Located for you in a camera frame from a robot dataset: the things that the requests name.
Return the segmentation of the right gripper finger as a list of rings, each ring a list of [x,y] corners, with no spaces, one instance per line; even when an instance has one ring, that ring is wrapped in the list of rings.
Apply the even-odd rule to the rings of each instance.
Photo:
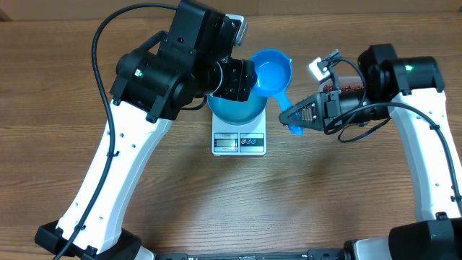
[[[316,131],[324,130],[324,124],[319,118],[302,118],[300,115],[279,115],[279,121],[283,125],[292,125],[302,127],[304,129],[312,129]]]
[[[281,116],[301,116],[303,110],[310,111],[312,116],[321,116],[320,106],[321,94],[315,93],[313,95],[307,96],[305,99],[282,112]]]

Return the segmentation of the blue plastic measuring scoop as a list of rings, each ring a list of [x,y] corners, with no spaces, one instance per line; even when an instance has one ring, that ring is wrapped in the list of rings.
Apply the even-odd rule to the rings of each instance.
[[[252,91],[261,97],[274,98],[282,112],[291,108],[292,102],[287,97],[293,76],[291,58],[277,49],[263,49],[250,60],[257,75]]]

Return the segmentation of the teal metal bowl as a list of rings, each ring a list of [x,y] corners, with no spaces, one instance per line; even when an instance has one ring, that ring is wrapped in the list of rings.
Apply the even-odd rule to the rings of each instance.
[[[245,102],[208,97],[208,104],[212,113],[222,121],[232,125],[250,123],[263,112],[267,102],[267,97],[259,96],[255,92],[251,92]]]

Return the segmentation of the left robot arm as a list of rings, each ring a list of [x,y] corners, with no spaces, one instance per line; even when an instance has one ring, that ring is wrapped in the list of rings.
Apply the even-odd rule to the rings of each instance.
[[[35,235],[55,259],[154,259],[122,224],[156,146],[193,100],[249,98],[254,64],[231,56],[243,43],[245,18],[198,1],[173,11],[170,28],[123,55],[113,86],[100,91],[107,123],[89,170],[64,215]]]

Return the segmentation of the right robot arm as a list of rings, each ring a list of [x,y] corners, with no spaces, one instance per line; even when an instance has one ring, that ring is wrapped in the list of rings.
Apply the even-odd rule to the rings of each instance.
[[[347,241],[342,248],[310,249],[309,259],[459,259],[461,161],[447,118],[445,83],[431,56],[400,58],[390,44],[371,45],[353,63],[360,84],[343,87],[334,51],[309,70],[320,90],[284,110],[284,125],[342,134],[349,126],[393,122],[404,146],[416,200],[416,222],[387,236]]]

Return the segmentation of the white digital kitchen scale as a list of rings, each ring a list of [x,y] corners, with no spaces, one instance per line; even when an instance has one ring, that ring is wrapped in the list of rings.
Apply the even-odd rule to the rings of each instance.
[[[212,154],[215,156],[264,156],[266,111],[243,125],[225,123],[212,114]]]

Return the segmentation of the red adzuki beans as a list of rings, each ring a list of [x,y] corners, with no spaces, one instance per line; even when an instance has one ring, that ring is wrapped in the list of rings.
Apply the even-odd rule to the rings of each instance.
[[[349,86],[346,86],[346,87],[335,88],[333,85],[326,85],[322,89],[323,92],[332,92],[332,91],[335,91],[335,90],[340,90],[342,93],[362,92],[364,90],[364,87],[359,86],[359,85],[349,85]]]

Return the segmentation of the clear plastic food container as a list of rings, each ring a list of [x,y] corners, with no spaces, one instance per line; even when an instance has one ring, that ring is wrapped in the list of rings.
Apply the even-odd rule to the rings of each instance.
[[[349,85],[363,86],[362,85],[362,80],[358,76],[355,76],[355,77],[353,77],[353,76],[339,77],[336,82],[339,84],[339,87],[346,87],[346,86],[349,86]],[[323,87],[326,86],[326,85],[333,85],[334,86],[334,83],[332,82],[331,79],[328,79],[325,82],[320,84],[320,86],[318,88],[318,91],[322,92]]]

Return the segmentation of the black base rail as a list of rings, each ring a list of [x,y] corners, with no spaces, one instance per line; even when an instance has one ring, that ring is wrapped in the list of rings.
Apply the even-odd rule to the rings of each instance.
[[[162,253],[155,260],[352,260],[353,257],[344,249],[324,248],[309,249],[306,252],[279,253],[217,253],[217,254],[186,254]]]

